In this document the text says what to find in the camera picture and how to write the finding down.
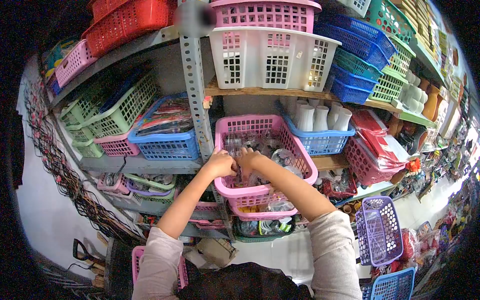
plastic container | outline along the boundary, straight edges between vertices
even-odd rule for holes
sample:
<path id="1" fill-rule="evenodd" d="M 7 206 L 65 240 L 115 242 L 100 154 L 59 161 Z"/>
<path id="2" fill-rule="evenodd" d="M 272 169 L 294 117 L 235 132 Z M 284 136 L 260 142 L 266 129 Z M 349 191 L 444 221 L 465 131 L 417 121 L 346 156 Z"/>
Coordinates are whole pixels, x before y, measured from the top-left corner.
<path id="1" fill-rule="evenodd" d="M 55 69 L 59 86 L 64 87 L 98 58 L 92 56 L 87 45 L 87 40 L 80 41 Z"/>
<path id="2" fill-rule="evenodd" d="M 341 43 L 310 33 L 265 27 L 221 27 L 210 33 L 218 87 L 321 92 Z"/>
<path id="3" fill-rule="evenodd" d="M 138 272 L 140 271 L 140 260 L 144 254 L 145 246 L 136 246 L 132 250 L 132 278 L 133 284 L 137 282 Z M 186 287 L 188 285 L 188 274 L 187 274 L 187 265 L 185 264 L 185 258 L 180 256 L 180 262 L 178 265 L 179 279 L 178 279 L 178 290 Z"/>
<path id="4" fill-rule="evenodd" d="M 402 255 L 401 227 L 390 197 L 364 198 L 355 219 L 362 265 L 378 267 Z"/>
<path id="5" fill-rule="evenodd" d="M 108 156 L 136 156 L 140 153 L 138 146 L 130 143 L 127 139 L 131 129 L 121 135 L 112 135 L 94 139 L 95 144 L 100 145 Z"/>
<path id="6" fill-rule="evenodd" d="M 404 42 L 402 42 L 396 36 L 389 36 L 395 48 L 398 50 L 397 54 L 394 54 L 390 58 L 389 68 L 392 71 L 402 75 L 403 78 L 407 75 L 408 68 L 410 67 L 410 61 L 412 57 L 416 57 L 415 52 Z"/>
<path id="7" fill-rule="evenodd" d="M 163 102 L 177 97 L 187 97 L 187 93 L 159 99 L 151 106 L 148 112 L 145 113 L 138 123 L 138 126 L 142 125 L 144 120 L 149 118 Z M 194 128 L 184 133 L 155 133 L 146 136 L 137 136 L 136 134 L 137 130 L 132 130 L 128 135 L 128 140 L 131 143 L 137 144 L 140 151 L 148 160 L 194 160 L 198 158 L 198 143 Z"/>
<path id="8" fill-rule="evenodd" d="M 261 26 L 313 32 L 315 11 L 322 7 L 315 1 L 243 1 L 220 0 L 210 3 L 216 13 L 215 27 Z"/>
<path id="9" fill-rule="evenodd" d="M 176 7 L 161 0 L 128 0 L 96 21 L 82 38 L 92 55 L 100 58 L 138 36 L 171 25 Z"/>
<path id="10" fill-rule="evenodd" d="M 389 64 L 390 56 L 387 57 L 377 44 L 351 31 L 319 23 L 316 25 L 314 32 L 342 42 L 344 50 L 355 54 L 379 70 Z"/>
<path id="11" fill-rule="evenodd" d="M 408 18 L 389 0 L 372 0 L 364 20 L 378 29 L 396 35 L 407 45 L 417 33 Z"/>
<path id="12" fill-rule="evenodd" d="M 153 72 L 149 72 L 130 88 L 112 108 L 91 117 L 84 124 L 97 139 L 126 133 L 145 106 L 150 103 L 156 91 L 155 75 Z"/>
<path id="13" fill-rule="evenodd" d="M 373 88 L 373 94 L 368 98 L 390 103 L 398 99 L 403 84 L 408 81 L 390 68 L 384 68 L 382 72 L 384 75 L 378 79 L 379 83 Z"/>
<path id="14" fill-rule="evenodd" d="M 227 132 L 253 131 L 261 134 L 265 129 L 279 131 L 281 143 L 285 145 L 285 148 L 290 150 L 296 158 L 295 167 L 302 172 L 303 178 L 308 184 L 314 184 L 318 176 L 317 167 L 300 140 L 290 132 L 280 116 L 243 115 L 221 118 L 216 122 L 215 147 L 224 149 L 223 135 Z M 214 183 L 218 193 L 228 198 L 233 207 L 252 206 L 287 200 L 283 193 L 272 192 L 272 186 L 270 184 L 235 189 L 233 188 L 235 184 L 233 176 L 216 178 Z"/>
<path id="15" fill-rule="evenodd" d="M 283 119 L 285 120 L 285 123 L 287 123 L 288 129 L 290 129 L 293 135 L 299 138 L 310 156 L 342 153 L 348 137 L 355 134 L 355 129 L 350 125 L 348 126 L 348 131 L 325 130 L 306 132 L 298 130 L 290 117 L 284 113 L 285 110 L 280 101 L 276 102 L 276 106 L 277 109 L 282 112 Z"/>
<path id="16" fill-rule="evenodd" d="M 336 66 L 332 65 L 332 68 L 330 69 L 330 73 L 335 76 L 336 79 L 340 80 L 341 82 L 351 85 L 354 87 L 362 88 L 364 90 L 373 90 L 373 87 L 378 84 L 378 81 L 368 79 L 362 76 L 354 75 L 350 73 L 349 71 Z"/>
<path id="17" fill-rule="evenodd" d="M 340 80 L 334 79 L 330 92 L 337 96 L 342 102 L 364 104 L 373 91 L 346 85 Z"/>
<path id="18" fill-rule="evenodd" d="M 414 267 L 380 275 L 373 283 L 362 286 L 362 299 L 409 300 L 414 280 Z"/>
<path id="19" fill-rule="evenodd" d="M 367 23 L 350 18 L 348 16 L 337 14 L 328 19 L 330 25 L 343 28 L 353 32 L 378 45 L 385 57 L 389 58 L 397 54 L 395 45 L 390 41 L 388 36 L 380 29 L 377 29 Z"/>
<path id="20" fill-rule="evenodd" d="M 83 157 L 99 158 L 103 155 L 103 149 L 99 145 L 93 142 L 93 139 L 87 142 L 72 141 L 72 147 L 75 147 L 77 151 L 83 155 Z"/>
<path id="21" fill-rule="evenodd" d="M 392 169 L 379 169 L 370 156 L 352 136 L 345 145 L 344 156 L 350 163 L 353 172 L 362 185 L 371 185 L 392 179 L 392 176 L 403 170 L 405 166 Z"/>
<path id="22" fill-rule="evenodd" d="M 333 64 L 347 70 L 353 75 L 375 81 L 377 81 L 378 77 L 383 75 L 383 73 L 380 72 L 374 65 L 367 63 L 354 54 L 346 52 L 342 48 L 337 48 L 335 51 Z"/>

green plastic basket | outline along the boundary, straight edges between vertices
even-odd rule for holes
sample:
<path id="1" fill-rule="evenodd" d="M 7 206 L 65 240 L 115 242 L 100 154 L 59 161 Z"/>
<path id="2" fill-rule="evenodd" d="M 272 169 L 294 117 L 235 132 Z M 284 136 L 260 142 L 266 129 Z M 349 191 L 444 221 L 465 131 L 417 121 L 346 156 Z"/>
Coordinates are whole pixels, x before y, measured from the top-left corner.
<path id="1" fill-rule="evenodd" d="M 337 48 L 335 51 L 333 64 L 354 75 L 362 76 L 367 79 L 378 80 L 378 77 L 383 75 L 375 66 L 340 48 Z"/>
<path id="2" fill-rule="evenodd" d="M 154 71 L 146 74 L 106 112 L 93 116 L 85 125 L 99 139 L 126 133 L 157 91 Z"/>
<path id="3" fill-rule="evenodd" d="M 394 54 L 390 58 L 390 68 L 391 70 L 397 72 L 398 74 L 402 75 L 403 78 L 407 75 L 408 68 L 410 66 L 410 61 L 412 57 L 416 57 L 415 53 L 413 52 L 410 47 L 402 42 L 396 36 L 389 36 L 392 43 L 395 45 L 398 53 Z"/>
<path id="4" fill-rule="evenodd" d="M 389 68 L 384 68 L 382 72 L 384 75 L 378 78 L 378 84 L 375 85 L 373 94 L 368 96 L 368 98 L 390 103 L 398 99 L 403 84 L 408 83 L 408 81 Z"/>
<path id="5" fill-rule="evenodd" d="M 395 35 L 407 45 L 417 33 L 408 18 L 389 0 L 372 0 L 361 20 Z"/>
<path id="6" fill-rule="evenodd" d="M 123 173 L 123 175 L 126 178 L 130 178 L 133 181 L 136 181 L 136 182 L 139 182 L 139 183 L 142 183 L 142 184 L 146 184 L 146 185 L 152 186 L 154 188 L 162 189 L 162 190 L 165 190 L 165 191 L 169 191 L 169 190 L 173 189 L 175 187 L 175 183 L 177 182 L 177 175 L 173 175 L 172 183 L 167 184 L 167 185 L 161 184 L 161 183 L 158 183 L 158 182 L 155 182 L 155 181 L 151 181 L 151 180 L 148 180 L 148 179 L 145 179 L 145 178 L 133 175 L 133 174 L 129 174 L 129 173 Z"/>
<path id="7" fill-rule="evenodd" d="M 76 142 L 88 142 L 91 139 L 95 138 L 90 129 L 88 129 L 88 127 L 84 126 L 83 124 L 67 126 L 65 127 L 65 130 L 70 132 L 70 134 L 72 135 L 72 139 Z"/>
<path id="8" fill-rule="evenodd" d="M 93 139 L 88 142 L 77 142 L 74 140 L 72 141 L 72 147 L 75 147 L 84 157 L 99 158 L 103 155 L 102 147 L 95 144 Z"/>

human hand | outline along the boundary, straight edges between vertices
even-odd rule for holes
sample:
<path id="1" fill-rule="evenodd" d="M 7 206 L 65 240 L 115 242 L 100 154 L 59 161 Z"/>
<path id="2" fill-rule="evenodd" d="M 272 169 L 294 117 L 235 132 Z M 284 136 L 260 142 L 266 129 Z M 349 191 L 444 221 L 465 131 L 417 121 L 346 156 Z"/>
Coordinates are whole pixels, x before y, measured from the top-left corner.
<path id="1" fill-rule="evenodd" d="M 215 148 L 212 156 L 207 163 L 202 167 L 202 170 L 213 179 L 224 176 L 235 176 L 237 173 L 237 163 L 228 155 L 226 150 L 219 150 Z"/>

terracotta vase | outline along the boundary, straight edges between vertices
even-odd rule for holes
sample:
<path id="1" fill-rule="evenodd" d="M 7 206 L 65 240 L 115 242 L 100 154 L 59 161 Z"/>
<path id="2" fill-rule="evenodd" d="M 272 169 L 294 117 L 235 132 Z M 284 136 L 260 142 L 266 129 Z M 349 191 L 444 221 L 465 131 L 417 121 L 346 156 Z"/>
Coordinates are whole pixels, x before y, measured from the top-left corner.
<path id="1" fill-rule="evenodd" d="M 435 111 L 437 110 L 437 96 L 440 90 L 432 85 L 430 87 L 430 93 L 428 94 L 428 99 L 427 103 L 425 103 L 425 107 L 423 108 L 423 111 L 421 112 L 424 117 L 426 117 L 429 120 L 433 119 L 433 116 L 435 115 Z"/>
<path id="2" fill-rule="evenodd" d="M 422 91 L 426 92 L 429 84 L 430 84 L 430 82 L 429 82 L 428 80 L 423 79 L 423 78 L 420 78 L 419 88 L 420 88 Z"/>

white plastic basket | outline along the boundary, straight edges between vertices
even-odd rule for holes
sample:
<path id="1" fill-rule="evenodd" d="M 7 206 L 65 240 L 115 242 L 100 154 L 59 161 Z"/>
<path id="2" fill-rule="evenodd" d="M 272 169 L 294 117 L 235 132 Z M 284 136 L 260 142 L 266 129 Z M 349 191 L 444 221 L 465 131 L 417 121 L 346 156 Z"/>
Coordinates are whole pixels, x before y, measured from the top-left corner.
<path id="1" fill-rule="evenodd" d="M 218 87 L 321 92 L 337 46 L 314 34 L 270 27 L 220 27 L 210 33 Z"/>

